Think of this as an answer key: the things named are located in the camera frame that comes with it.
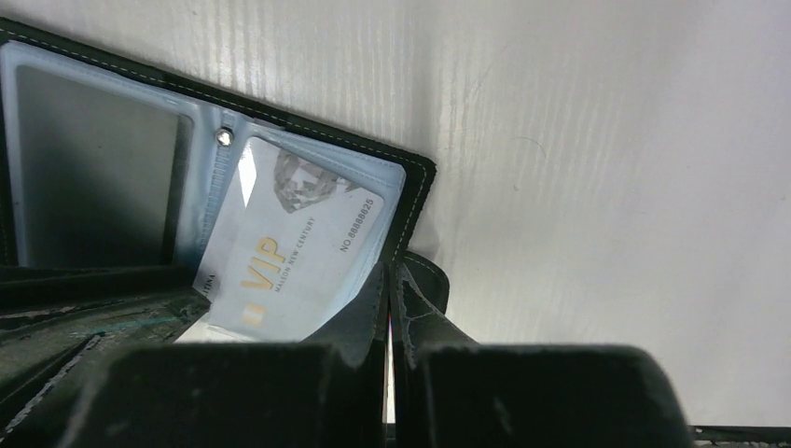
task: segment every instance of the white stitching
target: white stitching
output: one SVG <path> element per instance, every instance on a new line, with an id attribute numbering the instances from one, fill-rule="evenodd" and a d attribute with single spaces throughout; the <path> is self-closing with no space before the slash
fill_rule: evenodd
<path id="1" fill-rule="evenodd" d="M 227 104 L 227 105 L 234 105 L 234 106 L 236 106 L 236 107 L 240 107 L 240 108 L 242 108 L 242 109 L 245 109 L 245 110 L 248 110 L 248 111 L 254 112 L 254 113 L 258 114 L 258 115 L 263 115 L 264 117 L 269 117 L 270 119 L 274 119 L 274 120 L 276 120 L 276 121 L 280 121 L 280 122 L 286 123 L 286 120 L 285 120 L 285 119 L 281 119 L 280 117 L 275 117 L 275 116 L 273 116 L 273 115 L 271 115 L 271 114 L 268 114 L 268 113 L 266 113 L 266 112 L 263 112 L 263 111 L 260 111 L 260 110 L 254 109 L 253 107 L 249 107 L 249 106 L 246 106 L 246 105 L 238 105 L 238 104 L 236 104 L 236 103 L 233 103 L 233 102 L 231 102 L 231 101 L 228 101 L 228 100 L 225 100 L 225 99 L 218 98 L 218 97 L 216 97 L 216 96 L 210 95 L 209 93 L 205 93 L 205 92 L 202 92 L 202 91 L 196 91 L 196 90 L 194 90 L 194 89 L 191 89 L 191 88 L 189 88 L 189 87 L 185 87 L 185 86 L 182 86 L 182 85 L 179 85 L 179 84 L 176 84 L 176 83 L 170 82 L 170 81 L 165 81 L 164 79 L 157 79 L 157 78 L 154 78 L 154 77 L 147 77 L 146 75 L 143 75 L 143 74 L 137 73 L 137 72 L 135 72 L 135 71 L 133 71 L 133 70 L 129 70 L 129 69 L 127 69 L 127 68 L 124 68 L 124 67 L 119 67 L 119 66 L 117 66 L 117 65 L 115 65 L 115 64 L 112 64 L 112 63 L 107 63 L 107 62 L 105 62 L 105 61 L 99 61 L 99 60 L 97 60 L 97 59 L 93 59 L 93 58 L 91 58 L 90 56 L 86 56 L 86 55 L 84 55 L 84 54 L 76 53 L 76 52 L 74 52 L 74 51 L 70 51 L 70 50 L 68 50 L 68 49 L 62 49 L 62 48 L 60 48 L 60 47 L 57 47 L 57 46 L 51 45 L 51 44 L 49 44 L 49 43 L 47 43 L 47 42 L 42 42 L 42 41 L 39 41 L 39 40 L 33 39 L 32 37 L 28 37 L 27 35 L 20 35 L 20 34 L 18 34 L 18 33 L 14 33 L 14 32 L 11 32 L 11 31 L 8 31 L 8 30 L 5 30 L 5 29 L 3 29 L 3 28 L 0 28 L 0 32 L 6 33 L 6 34 L 8 34 L 8 35 L 15 35 L 15 36 L 17 36 L 17 37 L 20 37 L 20 38 L 22 38 L 22 39 L 29 40 L 29 41 L 31 41 L 31 42 L 35 42 L 36 44 L 44 45 L 44 46 L 46 46 L 46 47 L 50 47 L 50 48 L 52 48 L 52 49 L 57 49 L 57 50 L 60 50 L 60 51 L 65 51 L 66 53 L 69 53 L 69 54 L 71 54 L 71 55 L 77 56 L 77 57 L 79 57 L 79 58 L 82 58 L 82 59 L 85 59 L 85 60 L 88 60 L 88 61 L 92 61 L 92 62 L 94 62 L 94 63 L 98 63 L 98 64 L 101 64 L 101 65 L 104 65 L 104 66 L 113 67 L 113 68 L 115 68 L 115 69 L 117 69 L 117 70 L 121 70 L 121 71 L 123 71 L 123 72 L 131 73 L 131 74 L 133 74 L 133 75 L 136 75 L 136 76 L 138 76 L 138 77 L 142 77 L 142 78 L 144 78 L 144 79 L 148 79 L 148 80 L 150 80 L 150 81 L 154 81 L 154 82 L 157 82 L 157 83 L 165 83 L 165 84 L 169 84 L 169 85 L 171 85 L 171 86 L 175 86 L 175 87 L 178 87 L 178 88 L 180 88 L 180 89 L 184 89 L 184 90 L 186 90 L 186 91 L 191 91 L 191 92 L 193 92 L 193 93 L 196 93 L 196 94 L 199 94 L 199 95 L 201 95 L 201 96 L 204 96 L 204 97 L 207 97 L 207 98 L 211 98 L 211 99 L 213 99 L 213 100 L 215 100 L 215 101 L 219 101 L 220 103 L 225 103 L 225 104 Z M 410 224 L 410 223 L 411 223 L 411 221 L 412 221 L 412 216 L 413 216 L 413 215 L 414 215 L 414 213 L 415 213 L 415 207 L 417 207 L 417 205 L 418 205 L 418 201 L 420 201 L 421 194 L 423 193 L 423 185 L 425 184 L 425 179 L 428 177 L 428 173 L 426 172 L 426 170 L 425 170 L 425 167 L 424 167 L 422 164 L 420 164 L 420 163 L 418 163 L 417 161 L 414 161 L 414 160 L 412 160 L 412 159 L 407 159 L 407 158 L 405 158 L 405 157 L 398 156 L 398 155 L 396 155 L 396 154 L 390 154 L 390 153 L 384 152 L 384 151 L 382 151 L 382 150 L 379 150 L 379 149 L 376 149 L 376 148 L 373 148 L 373 147 L 367 147 L 367 146 L 365 146 L 365 145 L 359 145 L 359 144 L 357 144 L 357 143 L 354 143 L 354 142 L 351 142 L 351 141 L 349 141 L 349 140 L 346 140 L 345 138 L 336 137 L 335 135 L 330 135 L 330 134 L 328 134 L 328 133 L 322 133 L 322 132 L 320 132 L 320 131 L 318 131 L 318 130 L 315 130 L 315 129 L 313 129 L 313 128 L 309 128 L 309 127 L 306 127 L 306 126 L 301 126 L 301 125 L 298 125 L 298 124 L 296 124 L 296 123 L 292 123 L 292 124 L 294 124 L 294 126 L 296 126 L 296 127 L 298 127 L 298 128 L 305 129 L 305 130 L 311 131 L 311 132 L 313 132 L 313 133 L 318 133 L 318 134 L 320 134 L 320 135 L 322 135 L 322 136 L 324 136 L 324 137 L 328 137 L 328 138 L 331 138 L 331 139 L 334 139 L 334 140 L 339 140 L 339 141 L 341 141 L 341 142 L 345 142 L 345 143 L 347 143 L 347 144 L 349 144 L 349 145 L 352 145 L 352 146 L 354 146 L 354 147 L 361 147 L 361 148 L 367 149 L 367 150 L 369 150 L 369 151 L 378 152 L 378 153 L 380 153 L 380 154 L 385 154 L 385 155 L 387 155 L 387 156 L 389 156 L 389 157 L 395 157 L 396 159 L 400 159 L 400 160 L 402 160 L 402 161 L 408 161 L 409 163 L 413 163 L 413 164 L 415 164 L 415 165 L 418 165 L 418 166 L 421 168 L 421 170 L 423 170 L 423 178 L 421 178 L 421 184 L 420 184 L 420 187 L 418 187 L 418 194 L 416 194 L 416 195 L 415 195 L 415 201 L 412 203 L 412 207 L 411 207 L 411 209 L 409 210 L 409 215 L 407 216 L 407 222 L 406 222 L 406 223 L 405 223 L 405 225 L 404 225 L 404 230 L 401 232 L 401 236 L 398 238 L 398 243 L 395 245 L 395 252 L 394 252 L 394 254 L 393 254 L 393 258 L 392 258 L 392 261 L 395 261 L 395 260 L 396 260 L 396 257 L 398 256 L 398 252 L 399 252 L 399 251 L 401 250 L 401 248 L 402 248 L 401 246 L 402 246 L 402 244 L 403 244 L 403 242 L 404 242 L 404 236 L 406 236 L 406 234 L 407 234 L 407 229 L 409 228 L 409 224 Z M 4 246 L 6 247 L 6 251 L 7 251 L 7 240 L 6 240 L 5 230 L 3 230 L 3 237 L 4 237 L 4 238 L 3 238 Z"/>
<path id="2" fill-rule="evenodd" d="M 409 228 L 409 223 L 412 221 L 412 216 L 415 213 L 415 207 L 417 206 L 418 201 L 420 200 L 421 193 L 423 193 L 423 184 L 425 183 L 425 179 L 428 177 L 428 173 L 425 171 L 425 167 L 422 166 L 417 161 L 413 161 L 412 159 L 407 159 L 405 157 L 401 157 L 401 156 L 398 156 L 396 154 L 389 154 L 387 152 L 381 151 L 381 150 L 373 148 L 373 147 L 367 147 L 365 145 L 358 145 L 357 143 L 351 142 L 349 140 L 346 140 L 345 138 L 336 137 L 335 135 L 329 135 L 328 133 L 322 133 L 322 132 L 317 131 L 317 130 L 315 130 L 313 128 L 300 126 L 300 125 L 298 125 L 296 123 L 292 123 L 292 124 L 294 126 L 297 126 L 298 128 L 302 128 L 302 129 L 306 129 L 306 130 L 314 132 L 314 133 L 318 133 L 318 134 L 320 134 L 320 135 L 322 135 L 324 137 L 328 137 L 328 138 L 332 138 L 332 139 L 335 139 L 335 140 L 339 140 L 341 142 L 345 142 L 345 143 L 347 143 L 349 145 L 352 145 L 353 147 L 363 147 L 363 148 L 365 148 L 365 149 L 367 149 L 369 151 L 378 152 L 380 154 L 386 154 L 388 156 L 395 157 L 396 159 L 400 159 L 402 161 L 408 161 L 410 163 L 414 163 L 414 164 L 418 165 L 423 170 L 423 178 L 421 178 L 421 185 L 418 188 L 418 194 L 415 195 L 415 201 L 412 203 L 412 208 L 409 210 L 409 216 L 407 216 L 407 222 L 406 222 L 406 224 L 404 226 L 404 230 L 401 232 L 401 236 L 398 238 L 398 243 L 395 245 L 395 252 L 393 253 L 393 258 L 391 259 L 391 261 L 396 261 L 396 257 L 398 256 L 398 251 L 401 249 L 401 245 L 402 245 L 402 243 L 404 241 L 404 236 L 407 234 L 407 229 Z"/>
<path id="3" fill-rule="evenodd" d="M 335 153 L 335 154 L 341 154 L 341 153 L 342 154 L 346 154 L 346 152 L 344 152 L 344 151 L 351 151 L 349 148 L 346 148 L 346 147 L 337 147 L 337 148 L 335 148 L 333 146 L 326 147 L 326 143 L 324 143 L 322 141 L 319 141 L 319 140 L 316 140 L 313 137 L 308 137 L 308 136 L 301 135 L 301 134 L 298 134 L 298 133 L 288 133 L 288 134 L 289 134 L 290 138 L 294 139 L 295 141 L 299 142 L 300 144 L 302 144 L 304 146 L 310 147 L 310 150 L 312 150 L 314 152 L 318 151 L 318 152 L 332 152 L 332 153 Z M 283 137 L 281 135 L 279 135 L 279 134 L 276 134 L 273 137 L 270 135 L 267 138 L 269 140 L 274 141 L 274 142 L 280 142 Z M 349 154 L 349 155 L 351 157 L 355 158 L 355 159 L 360 160 L 360 161 L 373 162 L 373 163 L 376 163 L 376 164 L 381 165 L 381 166 L 387 166 L 387 167 L 401 166 L 400 163 L 397 163 L 397 162 L 394 162 L 394 161 L 385 161 L 385 160 L 382 160 L 382 159 L 380 159 L 378 157 L 371 156 L 369 154 L 364 154 L 362 152 L 354 152 L 354 151 L 352 151 L 352 153 Z"/>
<path id="4" fill-rule="evenodd" d="M 25 40 L 29 40 L 31 42 L 35 42 L 36 44 L 43 45 L 43 46 L 49 47 L 51 49 L 56 49 L 56 50 L 59 50 L 59 51 L 63 51 L 63 52 L 66 52 L 68 54 L 71 54 L 73 56 L 77 56 L 77 57 L 79 57 L 81 59 L 84 59 L 86 61 L 91 61 L 93 63 L 98 63 L 98 64 L 101 64 L 101 65 L 104 65 L 105 67 L 112 67 L 112 68 L 115 68 L 115 69 L 120 70 L 120 71 L 125 72 L 125 73 L 131 73 L 131 74 L 133 74 L 133 75 L 135 75 L 137 77 L 141 77 L 143 79 L 148 79 L 149 81 L 157 82 L 159 84 L 169 84 L 171 86 L 175 86 L 175 87 L 178 87 L 180 89 L 184 89 L 185 91 L 191 91 L 191 92 L 193 92 L 195 94 L 198 94 L 200 96 L 203 96 L 203 97 L 206 97 L 206 98 L 211 98 L 212 100 L 218 101 L 220 103 L 225 103 L 226 105 L 234 105 L 234 106 L 239 107 L 241 109 L 245 109 L 245 110 L 248 110 L 250 112 L 254 112 L 256 114 L 263 115 L 264 117 L 269 117 L 270 119 L 274 119 L 274 120 L 280 121 L 282 123 L 286 122 L 285 119 L 281 119 L 280 117 L 275 117 L 272 114 L 268 114 L 266 112 L 254 109 L 253 107 L 250 107 L 250 106 L 247 106 L 247 105 L 239 105 L 239 104 L 234 103 L 232 101 L 216 97 L 214 95 L 211 95 L 209 93 L 205 93 L 203 91 L 196 91 L 195 89 L 191 89 L 189 87 L 182 86 L 182 85 L 176 84 L 174 82 L 165 81 L 164 79 L 158 79 L 158 78 L 155 78 L 155 77 L 148 77 L 146 75 L 143 75 L 142 73 L 137 73 L 134 70 L 130 70 L 128 68 L 124 68 L 124 67 L 115 65 L 113 63 L 108 63 L 108 62 L 105 62 L 105 61 L 99 61 L 98 59 L 93 59 L 90 56 L 86 56 L 84 54 L 80 54 L 80 53 L 71 51 L 69 49 L 63 49 L 63 48 L 58 47 L 56 45 L 52 45 L 52 44 L 47 43 L 47 42 L 43 42 L 43 41 L 40 41 L 40 40 L 37 40 L 37 39 L 33 39 L 32 37 L 29 37 L 27 35 L 20 35 L 19 33 L 14 33 L 13 31 L 9 31 L 9 30 L 3 29 L 3 28 L 0 28 L 0 32 L 6 33 L 8 35 L 15 35 L 16 37 L 19 37 L 19 38 L 22 38 L 22 39 L 25 39 Z"/>
<path id="5" fill-rule="evenodd" d="M 277 138 L 271 138 L 271 137 L 270 137 L 270 140 L 273 140 L 273 141 L 275 141 L 275 142 L 278 142 Z M 360 171 L 360 170 L 358 170 L 358 169 L 356 169 L 356 168 L 353 168 L 353 166 L 352 166 L 352 165 L 350 165 L 350 166 L 347 166 L 347 165 L 345 165 L 345 164 L 343 164 L 343 163 L 340 163 L 340 162 L 338 162 L 338 161 L 333 161 L 333 160 L 332 160 L 332 159 L 330 159 L 328 156 L 326 156 L 326 155 L 322 154 L 322 149 L 321 149 L 321 147 L 319 147 L 319 146 L 317 146 L 317 145 L 311 145 L 310 147 L 306 147 L 307 145 L 305 145 L 305 142 L 302 142 L 302 144 L 303 144 L 303 146 L 302 146 L 302 147 L 301 147 L 300 145 L 294 145 L 294 144 L 292 144 L 292 145 L 289 145 L 287 142 L 286 142 L 286 143 L 281 143 L 280 145 L 282 145 L 282 146 L 289 145 L 289 146 L 294 146 L 294 147 L 297 147 L 297 148 L 299 148 L 299 149 L 301 149 L 301 150 L 303 150 L 303 151 L 305 151 L 305 152 L 307 152 L 307 153 L 311 154 L 311 155 L 312 155 L 312 156 L 314 156 L 316 159 L 318 159 L 318 160 L 320 160 L 320 161 L 323 161 L 323 162 L 324 162 L 324 163 L 326 163 L 326 164 L 333 165 L 333 166 L 337 166 L 338 168 L 343 168 L 343 169 L 349 170 L 349 171 L 351 171 L 352 173 L 354 173 L 354 174 L 356 174 L 356 175 L 360 175 L 360 176 L 362 176 L 362 177 L 364 177 L 364 178 L 366 178 L 366 179 L 370 180 L 371 182 L 376 182 L 377 184 L 381 184 L 381 185 L 383 185 L 383 186 L 385 186 L 385 187 L 388 187 L 388 188 L 391 188 L 391 187 L 393 186 L 392 184 L 390 184 L 389 182 L 387 182 L 387 181 L 385 181 L 385 180 L 378 179 L 378 178 L 374 177 L 373 175 L 366 174 L 366 173 L 365 173 L 365 172 L 363 172 L 363 171 Z M 334 151 L 334 148 L 324 149 L 324 152 L 329 152 L 329 151 L 333 151 L 333 152 L 336 152 L 336 153 L 338 153 L 338 151 Z M 360 153 L 354 153 L 354 154 L 356 154 L 357 156 L 361 156 L 361 158 L 362 158 L 362 157 L 369 157 L 369 158 L 371 158 L 372 160 L 374 160 L 374 158 L 373 158 L 373 157 L 366 156 L 365 154 L 360 154 Z"/>
<path id="6" fill-rule="evenodd" d="M 432 273 L 432 274 L 434 274 L 434 275 L 439 275 L 439 274 L 437 273 L 437 271 L 435 271 L 435 270 L 434 270 L 434 268 L 432 268 L 431 266 L 429 266 L 429 265 L 427 265 L 427 264 L 423 263 L 422 261 L 419 261 L 418 259 L 415 259 L 415 258 L 413 258 L 413 257 L 410 257 L 410 256 L 409 256 L 409 254 L 405 255 L 405 256 L 404 256 L 404 258 L 405 258 L 405 259 L 411 259 L 412 261 L 414 261 L 414 262 L 416 262 L 416 263 L 420 264 L 420 265 L 421 265 L 421 266 L 423 266 L 425 269 L 427 269 L 427 270 L 431 271 L 431 273 Z"/>
<path id="7" fill-rule="evenodd" d="M 407 319 L 407 304 L 404 302 L 404 278 L 403 274 L 400 272 L 400 268 L 398 270 L 399 278 L 398 278 L 398 286 L 395 288 L 395 296 L 399 299 L 398 302 L 398 311 L 401 315 Z M 412 338 L 409 336 L 409 321 L 407 320 L 406 325 L 404 325 L 403 331 L 401 331 L 401 335 L 403 338 L 404 343 L 404 355 L 407 356 L 407 361 L 411 365 L 411 367 L 415 366 L 415 346 L 412 344 Z"/>

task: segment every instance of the metal rivet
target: metal rivet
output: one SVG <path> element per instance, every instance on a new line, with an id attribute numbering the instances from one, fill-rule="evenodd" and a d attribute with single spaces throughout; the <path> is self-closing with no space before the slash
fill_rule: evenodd
<path id="1" fill-rule="evenodd" d="M 217 143 L 222 147 L 229 147 L 233 143 L 233 133 L 228 128 L 220 128 L 215 134 Z"/>

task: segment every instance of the white surface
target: white surface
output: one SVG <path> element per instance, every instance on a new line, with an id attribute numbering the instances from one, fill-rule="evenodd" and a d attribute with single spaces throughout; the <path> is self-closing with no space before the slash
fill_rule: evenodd
<path id="1" fill-rule="evenodd" d="M 791 426 L 791 2 L 2 4 L 435 159 L 412 246 L 474 338 L 633 343 L 691 423 Z"/>
<path id="2" fill-rule="evenodd" d="M 192 327 L 187 329 L 176 340 L 177 343 L 244 343 L 242 337 L 235 337 L 231 334 L 215 331 L 209 326 L 209 315 L 206 314 Z"/>

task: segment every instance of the black leather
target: black leather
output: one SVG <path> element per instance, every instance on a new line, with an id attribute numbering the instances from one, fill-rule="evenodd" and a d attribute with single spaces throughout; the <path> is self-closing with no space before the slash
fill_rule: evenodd
<path id="1" fill-rule="evenodd" d="M 208 311 L 209 301 L 192 288 L 190 279 L 175 287 L 179 277 L 185 279 L 184 275 L 131 274 L 137 278 L 117 282 L 119 273 L 77 274 L 3 284 L 5 295 L 0 296 L 3 447 L 55 446 L 69 422 L 81 386 L 95 374 L 107 355 L 129 346 L 170 343 Z M 21 308 L 6 303 L 8 299 L 20 299 L 16 293 L 23 288 L 28 293 L 38 290 L 44 295 Z M 107 292 L 98 297 L 101 288 Z M 75 298 L 79 290 L 88 291 L 88 297 Z M 36 394 L 42 393 L 46 395 L 39 399 L 43 399 L 9 433 L 10 418 L 32 402 Z"/>
<path id="2" fill-rule="evenodd" d="M 394 262 L 403 259 L 409 238 L 414 232 L 418 215 L 423 209 L 423 204 L 437 172 L 434 163 L 426 157 L 348 133 L 341 129 L 297 116 L 286 110 L 264 105 L 238 94 L 222 91 L 199 81 L 138 63 L 15 21 L 0 19 L 0 45 L 8 41 L 19 41 L 40 47 L 144 84 L 221 105 L 254 119 L 272 122 L 283 126 L 292 133 L 306 135 L 316 140 L 339 147 L 346 147 L 353 151 L 402 165 L 406 171 L 407 180 L 395 211 L 393 223 L 385 240 L 380 260 Z M 4 122 L 0 122 L 0 138 L 3 141 L 3 145 L 0 148 L 0 265 L 14 266 L 17 264 L 17 254 L 14 244 L 14 223 L 11 213 L 12 204 Z"/>
<path id="3" fill-rule="evenodd" d="M 404 257 L 404 266 L 409 270 L 421 294 L 445 314 L 451 293 L 448 276 L 436 264 L 412 252 L 407 252 Z"/>

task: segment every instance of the black leather wallet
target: black leather wallet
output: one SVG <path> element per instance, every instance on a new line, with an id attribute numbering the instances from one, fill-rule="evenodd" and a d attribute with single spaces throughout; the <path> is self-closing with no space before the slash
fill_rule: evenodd
<path id="1" fill-rule="evenodd" d="M 104 354 L 208 310 L 192 279 L 249 138 L 386 184 L 378 260 L 445 310 L 444 272 L 406 250 L 427 158 L 6 19 L 0 84 L 0 440 L 55 442 Z"/>
<path id="2" fill-rule="evenodd" d="M 403 149 L 5 19 L 0 67 L 0 265 L 194 270 L 253 137 L 393 187 L 379 260 L 400 260 L 436 174 Z M 371 173 L 383 164 L 400 173 Z"/>

